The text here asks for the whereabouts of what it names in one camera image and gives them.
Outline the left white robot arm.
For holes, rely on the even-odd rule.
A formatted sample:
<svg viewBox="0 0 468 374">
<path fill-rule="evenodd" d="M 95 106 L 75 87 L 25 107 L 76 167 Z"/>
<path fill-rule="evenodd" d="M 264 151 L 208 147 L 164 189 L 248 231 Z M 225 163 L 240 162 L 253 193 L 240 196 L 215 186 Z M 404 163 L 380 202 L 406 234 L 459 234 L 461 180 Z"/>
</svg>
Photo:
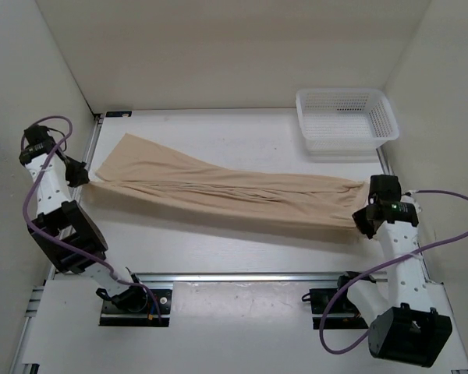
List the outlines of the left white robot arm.
<svg viewBox="0 0 468 374">
<path fill-rule="evenodd" d="M 28 145 L 19 155 L 19 162 L 32 179 L 43 177 L 36 190 L 37 213 L 32 220 L 37 230 L 28 231 L 56 270 L 89 277 L 99 283 L 97 296 L 127 312 L 139 312 L 147 306 L 148 293 L 135 285 L 132 276 L 120 284 L 102 264 L 106 260 L 107 243 L 95 223 L 75 201 L 69 190 L 87 184 L 90 179 L 86 164 L 57 150 L 46 161 L 55 145 L 45 125 L 32 125 L 24 131 Z"/>
</svg>

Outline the beige trousers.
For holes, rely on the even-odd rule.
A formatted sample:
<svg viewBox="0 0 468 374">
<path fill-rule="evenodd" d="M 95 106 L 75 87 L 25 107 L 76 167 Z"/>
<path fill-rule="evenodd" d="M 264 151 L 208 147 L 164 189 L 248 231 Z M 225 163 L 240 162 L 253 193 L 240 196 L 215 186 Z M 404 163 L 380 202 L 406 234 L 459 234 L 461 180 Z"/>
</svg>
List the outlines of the beige trousers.
<svg viewBox="0 0 468 374">
<path fill-rule="evenodd" d="M 158 206 L 284 230 L 354 232 L 369 185 L 327 175 L 240 171 L 125 134 L 95 172 L 95 188 Z"/>
</svg>

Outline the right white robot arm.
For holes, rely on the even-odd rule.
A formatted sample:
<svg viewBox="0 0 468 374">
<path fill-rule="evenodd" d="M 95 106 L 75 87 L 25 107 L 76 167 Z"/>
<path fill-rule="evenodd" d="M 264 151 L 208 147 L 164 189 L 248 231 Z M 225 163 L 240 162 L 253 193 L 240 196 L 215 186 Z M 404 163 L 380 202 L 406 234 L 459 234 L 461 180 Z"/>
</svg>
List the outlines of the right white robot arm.
<svg viewBox="0 0 468 374">
<path fill-rule="evenodd" d="M 335 304 L 343 311 L 358 310 L 374 358 L 430 368 L 452 333 L 452 322 L 435 308 L 422 261 L 414 254 L 417 210 L 411 199 L 401 199 L 397 177 L 370 179 L 367 205 L 353 214 L 354 222 L 362 234 L 378 240 L 386 260 L 406 259 L 388 266 L 386 297 L 371 276 L 346 284 L 358 275 L 347 272 L 339 278 Z"/>
</svg>

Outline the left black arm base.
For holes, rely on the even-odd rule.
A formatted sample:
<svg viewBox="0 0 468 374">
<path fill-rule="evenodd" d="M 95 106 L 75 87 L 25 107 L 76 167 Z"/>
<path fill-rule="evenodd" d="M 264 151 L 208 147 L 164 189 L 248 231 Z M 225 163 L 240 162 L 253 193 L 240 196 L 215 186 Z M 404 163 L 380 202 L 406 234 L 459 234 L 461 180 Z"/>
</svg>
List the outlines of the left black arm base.
<svg viewBox="0 0 468 374">
<path fill-rule="evenodd" d="M 104 288 L 96 295 L 102 300 L 100 326 L 114 327 L 169 327 L 172 309 L 171 288 L 151 288 L 154 299 L 140 287 L 130 287 L 110 297 Z"/>
</svg>

